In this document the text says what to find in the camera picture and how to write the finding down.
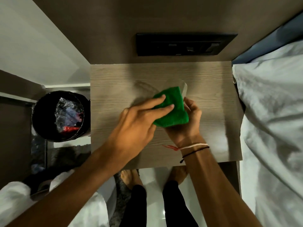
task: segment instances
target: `leg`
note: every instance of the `leg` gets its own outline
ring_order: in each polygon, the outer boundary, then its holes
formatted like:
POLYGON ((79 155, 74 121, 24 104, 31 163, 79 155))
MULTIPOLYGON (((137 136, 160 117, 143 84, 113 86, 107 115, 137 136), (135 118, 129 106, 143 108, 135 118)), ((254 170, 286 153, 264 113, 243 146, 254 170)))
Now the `leg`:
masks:
POLYGON ((188 226, 198 227, 195 219, 185 205, 184 198, 179 190, 180 185, 187 177, 186 166, 175 166, 163 189, 165 219, 167 227, 188 226))
POLYGON ((146 191, 137 170, 123 170, 121 179, 131 190, 131 199, 126 205, 120 227, 146 226, 146 191))

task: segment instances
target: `person's right foot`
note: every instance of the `person's right foot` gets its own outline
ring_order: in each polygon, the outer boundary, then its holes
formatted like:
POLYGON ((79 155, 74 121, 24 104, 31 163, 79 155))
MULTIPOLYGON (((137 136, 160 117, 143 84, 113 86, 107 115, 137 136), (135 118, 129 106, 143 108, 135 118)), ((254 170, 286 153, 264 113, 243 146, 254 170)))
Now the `person's right foot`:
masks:
POLYGON ((187 177, 187 175, 188 171, 186 166, 174 166, 169 175, 169 178, 167 179, 167 182, 174 180, 177 181, 178 185, 180 185, 187 177))
POLYGON ((143 186, 140 176, 135 169, 121 171, 120 178, 130 190, 132 190, 135 185, 143 186))

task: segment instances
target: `person's right arm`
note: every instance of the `person's right arm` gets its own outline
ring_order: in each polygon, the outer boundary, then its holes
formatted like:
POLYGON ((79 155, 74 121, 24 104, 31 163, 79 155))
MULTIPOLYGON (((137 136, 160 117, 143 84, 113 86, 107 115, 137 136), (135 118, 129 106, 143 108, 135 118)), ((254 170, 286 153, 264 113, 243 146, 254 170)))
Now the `person's right arm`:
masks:
MULTIPOLYGON (((201 110, 194 101, 184 102, 189 123, 166 129, 177 147, 205 143, 199 132, 201 110)), ((181 150, 182 156, 202 146, 181 150)), ((212 226, 261 226, 256 216, 241 199, 225 177, 210 149, 203 149, 184 158, 191 176, 202 213, 208 227, 212 226)))

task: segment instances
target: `hand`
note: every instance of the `hand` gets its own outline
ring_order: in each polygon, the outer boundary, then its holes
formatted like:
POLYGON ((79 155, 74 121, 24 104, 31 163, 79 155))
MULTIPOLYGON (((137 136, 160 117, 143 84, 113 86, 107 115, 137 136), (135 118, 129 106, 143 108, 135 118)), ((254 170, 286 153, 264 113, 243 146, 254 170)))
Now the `hand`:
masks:
POLYGON ((124 109, 120 114, 117 127, 112 131, 105 144, 113 152, 123 156, 126 163, 133 159, 153 139, 156 129, 153 122, 173 110, 173 104, 151 110, 164 100, 165 95, 124 109))
POLYGON ((193 143, 204 143, 204 139, 200 135, 199 126, 202 111, 196 103, 188 98, 184 98, 184 109, 188 113, 189 122, 183 125, 167 127, 167 132, 170 139, 177 147, 189 146, 193 143))

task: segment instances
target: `bracelet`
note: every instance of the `bracelet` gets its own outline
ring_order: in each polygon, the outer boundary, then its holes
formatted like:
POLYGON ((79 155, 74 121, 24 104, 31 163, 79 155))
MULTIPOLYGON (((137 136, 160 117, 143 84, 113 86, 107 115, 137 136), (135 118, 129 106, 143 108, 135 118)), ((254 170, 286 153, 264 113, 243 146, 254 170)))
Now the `bracelet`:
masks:
POLYGON ((182 162, 184 161, 184 158, 185 158, 186 156, 191 155, 191 154, 193 154, 193 153, 196 153, 196 152, 198 152, 198 151, 200 151, 200 150, 204 150, 204 149, 206 149, 206 148, 209 148, 209 146, 202 147, 202 148, 199 149, 199 150, 195 150, 195 151, 193 151, 193 152, 190 152, 189 154, 186 154, 186 155, 182 156, 183 159, 180 161, 180 163, 182 163, 182 162))
POLYGON ((190 146, 185 146, 185 147, 182 147, 182 148, 178 148, 178 147, 172 146, 172 145, 162 145, 162 146, 164 146, 166 148, 169 148, 169 149, 173 149, 174 151, 177 151, 177 150, 183 150, 183 149, 192 148, 194 146, 200 146, 200 145, 208 146, 207 143, 196 143, 196 144, 193 144, 193 145, 190 145, 190 146))

